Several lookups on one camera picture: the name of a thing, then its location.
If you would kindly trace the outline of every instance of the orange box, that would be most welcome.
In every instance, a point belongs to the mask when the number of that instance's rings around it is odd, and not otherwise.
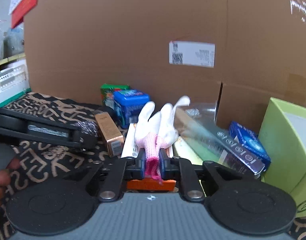
[[[175,180],[163,180],[160,182],[151,178],[145,178],[143,180],[134,179],[127,182],[127,189],[173,191],[175,183]]]

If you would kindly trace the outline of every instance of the brown small box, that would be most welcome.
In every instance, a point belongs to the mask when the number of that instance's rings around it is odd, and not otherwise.
[[[95,120],[98,124],[103,143],[105,143],[109,152],[109,156],[114,157],[120,155],[124,146],[124,138],[110,115],[106,112],[96,114]]]

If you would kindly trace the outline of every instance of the red paper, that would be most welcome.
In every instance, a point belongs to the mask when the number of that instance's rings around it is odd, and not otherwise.
[[[12,12],[11,28],[15,28],[22,23],[23,17],[37,4],[38,0],[22,0]]]

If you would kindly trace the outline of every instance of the green box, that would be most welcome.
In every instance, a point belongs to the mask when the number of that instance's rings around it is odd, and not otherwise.
[[[306,216],[306,108],[271,98],[259,132],[271,158],[263,181],[288,192]]]
[[[130,89],[129,85],[103,84],[101,86],[102,105],[109,106],[112,109],[114,109],[114,101],[113,101],[114,91],[128,90],[128,89]]]

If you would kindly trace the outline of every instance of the metal bolt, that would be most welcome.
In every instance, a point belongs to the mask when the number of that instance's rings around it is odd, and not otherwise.
[[[203,192],[200,192],[199,190],[191,190],[187,193],[187,195],[190,197],[190,198],[194,198],[194,199],[197,199],[197,198],[201,198],[203,197]]]
[[[103,191],[101,194],[100,194],[100,197],[101,198],[104,198],[104,199],[112,199],[115,197],[115,193],[113,191]]]

